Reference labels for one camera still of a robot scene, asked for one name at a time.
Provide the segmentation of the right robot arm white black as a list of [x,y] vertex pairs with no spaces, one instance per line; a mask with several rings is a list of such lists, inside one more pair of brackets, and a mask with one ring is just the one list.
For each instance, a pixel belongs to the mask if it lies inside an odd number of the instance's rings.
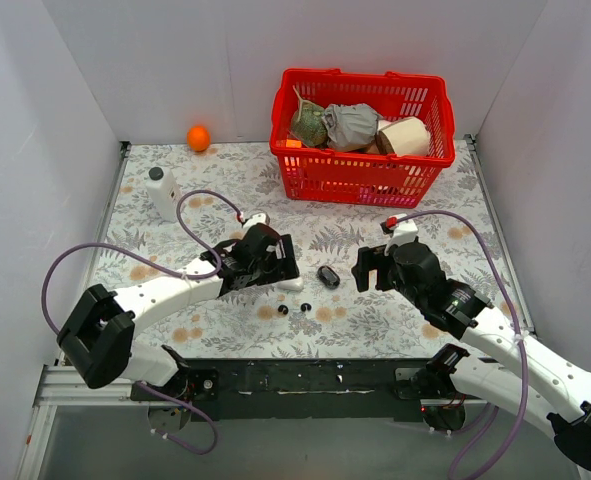
[[528,333],[517,334],[503,312],[470,286],[446,277],[428,246],[361,248],[351,272],[358,291],[377,273],[379,291],[396,290],[433,327],[484,352],[486,365],[443,362],[427,373],[439,397],[460,390],[500,407],[529,400],[525,419],[551,434],[557,448],[591,472],[591,372],[568,362]]

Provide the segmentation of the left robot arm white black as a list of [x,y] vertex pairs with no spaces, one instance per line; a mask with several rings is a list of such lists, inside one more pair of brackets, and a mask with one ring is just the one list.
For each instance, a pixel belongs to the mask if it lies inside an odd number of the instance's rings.
[[255,286],[299,282],[292,238],[264,223],[245,229],[178,272],[110,291],[89,287],[57,335],[57,343],[91,389],[116,379],[144,382],[168,400],[188,386],[186,364],[170,347],[152,347],[137,337],[191,305]]

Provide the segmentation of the white earbud charging case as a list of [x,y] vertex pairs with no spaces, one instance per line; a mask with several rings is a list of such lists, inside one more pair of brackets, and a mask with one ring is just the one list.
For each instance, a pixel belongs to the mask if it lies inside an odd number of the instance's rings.
[[304,289],[304,280],[301,277],[282,280],[276,286],[285,291],[301,292]]

